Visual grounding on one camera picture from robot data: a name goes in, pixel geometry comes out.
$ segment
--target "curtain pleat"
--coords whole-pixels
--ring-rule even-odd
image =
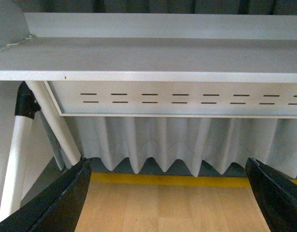
[[[223,174],[248,157],[295,178],[297,119],[66,117],[84,157],[113,170],[129,157],[139,173],[149,157],[165,172],[177,159],[198,176],[202,160]]]

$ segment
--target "laminate floor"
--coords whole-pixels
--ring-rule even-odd
[[[269,232],[251,188],[91,182],[76,232]]]

